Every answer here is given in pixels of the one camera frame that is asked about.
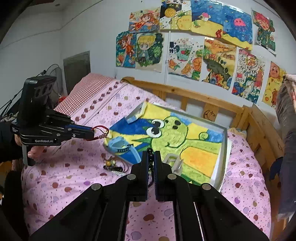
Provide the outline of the person's left hand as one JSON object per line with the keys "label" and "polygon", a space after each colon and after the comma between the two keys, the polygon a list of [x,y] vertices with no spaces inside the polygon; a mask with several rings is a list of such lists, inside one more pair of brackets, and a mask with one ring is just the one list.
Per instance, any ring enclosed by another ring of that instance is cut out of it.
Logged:
{"label": "person's left hand", "polygon": [[[15,142],[17,145],[22,146],[21,139],[18,135],[15,135]],[[31,159],[36,159],[43,153],[45,147],[44,146],[33,146],[31,150],[28,152],[28,157]]]}

